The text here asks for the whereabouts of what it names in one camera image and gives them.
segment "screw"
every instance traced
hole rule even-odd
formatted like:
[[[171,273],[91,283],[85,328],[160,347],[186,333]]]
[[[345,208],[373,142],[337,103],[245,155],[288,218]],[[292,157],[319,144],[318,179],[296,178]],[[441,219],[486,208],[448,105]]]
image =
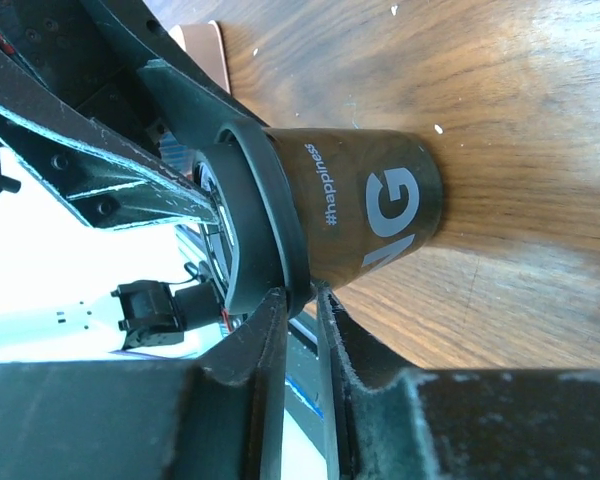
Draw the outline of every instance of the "screw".
[[[49,30],[50,32],[57,32],[59,25],[53,18],[45,18],[44,19],[44,28]]]
[[[66,170],[69,168],[69,160],[62,154],[54,155],[51,158],[51,166],[56,170]]]
[[[58,47],[60,48],[68,50],[69,48],[71,48],[71,41],[68,37],[60,35],[58,38],[56,38],[56,45],[58,45]]]
[[[33,43],[40,43],[42,41],[42,36],[33,28],[27,28],[24,31],[24,34],[27,36],[29,41]]]
[[[108,200],[103,200],[98,204],[96,210],[100,215],[106,217],[107,215],[111,214],[111,212],[113,211],[113,207],[111,206],[111,202],[109,202]]]

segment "hole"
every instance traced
hole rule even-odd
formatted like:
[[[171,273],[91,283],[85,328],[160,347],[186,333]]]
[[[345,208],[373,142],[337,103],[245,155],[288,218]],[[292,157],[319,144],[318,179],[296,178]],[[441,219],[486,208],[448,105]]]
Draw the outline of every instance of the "hole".
[[[33,28],[27,28],[24,32],[27,38],[33,43],[40,43],[42,36]]]
[[[69,160],[62,154],[51,157],[51,166],[56,170],[66,170],[69,168]]]
[[[108,202],[107,200],[103,200],[98,204],[96,210],[100,215],[106,217],[107,215],[111,214],[111,212],[113,211],[113,207],[111,206],[110,202]]]
[[[50,32],[57,32],[58,31],[58,22],[56,22],[53,18],[45,18],[44,19],[44,28],[46,28]]]
[[[157,37],[164,37],[167,35],[167,31],[160,25],[160,22],[154,19],[147,21],[147,29]]]

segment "wooden table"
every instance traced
hole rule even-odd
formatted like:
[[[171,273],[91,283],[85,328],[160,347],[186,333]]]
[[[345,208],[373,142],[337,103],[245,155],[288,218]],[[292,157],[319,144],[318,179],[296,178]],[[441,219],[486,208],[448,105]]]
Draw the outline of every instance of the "wooden table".
[[[220,22],[234,95],[274,126],[428,142],[440,233],[338,292],[370,332],[425,367],[600,367],[600,0],[149,5]]]

